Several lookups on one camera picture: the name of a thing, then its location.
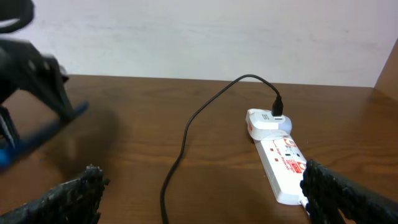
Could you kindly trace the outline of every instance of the white cord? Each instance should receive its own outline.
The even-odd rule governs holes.
[[[299,202],[300,202],[300,204],[303,206],[304,210],[306,211],[305,207],[306,207],[307,204],[308,204],[308,199],[307,199],[307,197],[302,197],[302,198],[299,200]]]

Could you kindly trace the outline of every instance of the wooden table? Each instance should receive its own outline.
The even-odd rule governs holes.
[[[100,166],[111,179],[100,223],[160,223],[159,191],[192,113],[228,82],[75,76],[74,104],[90,111],[0,176],[0,213]],[[398,104],[372,88],[277,84],[292,136],[307,159],[398,200]],[[170,223],[308,223],[302,207],[278,204],[244,121],[274,93],[241,82],[194,120],[170,181]],[[29,132],[55,117],[23,92],[6,102]]]

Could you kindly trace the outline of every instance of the white charger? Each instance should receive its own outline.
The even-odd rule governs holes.
[[[307,161],[293,138],[291,120],[271,111],[250,109],[246,115],[248,131],[253,138],[272,191],[279,203],[308,203],[300,187]]]

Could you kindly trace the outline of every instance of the blue object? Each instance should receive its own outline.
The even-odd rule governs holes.
[[[88,109],[88,102],[78,105],[75,109],[75,119]],[[60,119],[54,120],[40,128],[36,133],[26,139],[17,139],[14,144],[0,146],[0,170],[7,168],[13,161],[38,148],[45,141],[54,137],[62,128],[71,121],[64,122]]]

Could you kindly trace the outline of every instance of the wooden panel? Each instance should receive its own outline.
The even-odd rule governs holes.
[[[0,213],[94,164],[111,179],[99,223],[161,223],[160,187],[185,124],[227,83],[72,77],[67,92],[74,104],[89,100],[89,113],[0,176]],[[276,87],[307,159],[398,200],[395,101],[372,88]],[[308,223],[302,207],[276,202],[246,131],[246,110],[270,108],[274,97],[262,83],[242,82],[198,115],[167,189],[170,223]],[[23,92],[6,105],[23,132],[54,116]]]
[[[398,39],[377,80],[375,89],[398,100]]]

